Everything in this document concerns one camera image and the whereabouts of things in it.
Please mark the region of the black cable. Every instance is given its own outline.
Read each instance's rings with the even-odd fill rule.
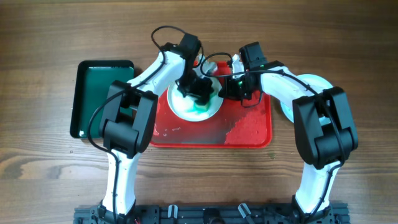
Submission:
[[[286,74],[285,72],[283,72],[283,70],[279,70],[278,74],[286,76],[286,77],[289,77],[289,78],[295,80],[297,83],[299,83],[300,85],[304,86],[307,90],[311,91],[316,98],[318,98],[318,101],[321,103],[321,106],[325,110],[325,113],[329,117],[330,123],[333,126],[334,134],[335,134],[335,136],[337,138],[338,147],[339,147],[340,154],[341,154],[341,162],[340,162],[340,164],[335,165],[334,167],[332,167],[328,171],[328,179],[326,181],[325,188],[324,188],[324,190],[322,192],[322,196],[319,199],[319,202],[317,203],[317,206],[315,206],[315,208],[312,210],[312,212],[310,213],[308,218],[304,221],[304,223],[307,223],[318,212],[318,210],[321,207],[322,203],[325,201],[325,197],[326,197],[326,194],[327,194],[328,189],[329,189],[330,181],[331,181],[331,178],[333,177],[333,172],[336,169],[338,169],[338,168],[340,168],[340,167],[342,167],[344,165],[345,160],[346,160],[346,156],[345,156],[345,152],[344,152],[343,142],[341,141],[341,136],[340,136],[340,133],[339,133],[337,125],[336,125],[336,121],[333,119],[333,117],[331,115],[331,111],[329,109],[329,106],[323,101],[323,99],[321,99],[320,95],[313,88],[311,88],[311,86],[309,84],[305,84],[303,81],[301,81],[296,76]]]
[[[103,147],[97,145],[97,144],[94,142],[94,140],[93,140],[93,138],[92,138],[92,136],[91,136],[91,126],[93,125],[93,121],[94,121],[95,117],[97,116],[97,114],[98,114],[110,101],[112,101],[113,99],[115,99],[115,98],[118,97],[118,96],[121,96],[121,95],[127,93],[128,91],[134,90],[134,89],[138,88],[139,86],[145,84],[149,79],[151,79],[151,78],[152,78],[160,69],[162,69],[162,67],[165,65],[165,62],[166,62],[166,54],[164,53],[164,51],[162,50],[162,48],[160,47],[160,45],[159,45],[159,44],[155,41],[155,39],[154,39],[154,34],[155,34],[158,30],[164,29],[164,28],[175,29],[175,30],[178,30],[178,31],[180,31],[180,32],[182,32],[182,33],[184,33],[184,34],[186,34],[186,32],[185,32],[184,30],[182,30],[182,29],[180,29],[180,28],[178,28],[178,27],[175,27],[175,26],[160,26],[160,27],[156,28],[154,31],[152,31],[152,33],[151,33],[151,35],[150,35],[150,38],[151,38],[151,40],[153,41],[153,43],[155,44],[155,46],[159,49],[159,51],[161,52],[161,54],[162,54],[162,56],[163,56],[163,60],[162,60],[162,62],[160,63],[159,67],[157,67],[147,78],[143,79],[143,81],[141,81],[141,82],[138,83],[137,85],[135,85],[135,86],[133,86],[133,87],[131,87],[131,88],[122,90],[122,91],[120,91],[120,92],[117,92],[117,93],[115,93],[114,95],[110,96],[108,99],[106,99],[106,101],[94,111],[93,115],[91,116],[91,118],[90,118],[90,120],[89,120],[89,122],[88,122],[88,130],[87,130],[87,138],[88,138],[88,141],[89,141],[95,148],[97,148],[97,149],[99,149],[99,150],[101,150],[101,151],[104,151],[104,152],[109,153],[110,155],[112,155],[112,156],[114,157],[114,160],[115,160],[115,175],[114,175],[113,195],[112,195],[113,219],[114,219],[114,222],[115,222],[115,223],[118,223],[118,219],[116,218],[116,189],[117,189],[116,186],[117,186],[117,183],[118,183],[119,159],[118,159],[118,157],[115,155],[115,153],[113,153],[111,150],[107,150],[107,149],[105,149],[105,148],[103,148]]]
[[[205,64],[205,62],[206,62],[209,58],[214,57],[214,56],[217,56],[217,55],[226,55],[226,56],[228,56],[228,57],[231,59],[230,62],[232,62],[232,56],[231,56],[229,53],[226,53],[226,52],[214,53],[214,54],[211,54],[211,55],[207,56],[207,57],[202,61],[202,63],[200,64],[200,72],[201,72],[204,76],[210,77],[210,78],[211,78],[211,77],[221,78],[221,77],[230,77],[230,76],[232,76],[231,74],[229,74],[229,75],[208,75],[208,74],[206,74],[206,73],[203,72],[203,65]]]
[[[259,97],[258,103],[254,104],[254,105],[250,105],[250,106],[244,106],[244,105],[243,105],[243,100],[241,100],[241,105],[242,105],[244,108],[252,108],[252,107],[255,107],[255,106],[259,105],[259,104],[261,103],[261,101],[262,101],[262,92],[260,92],[260,97]]]

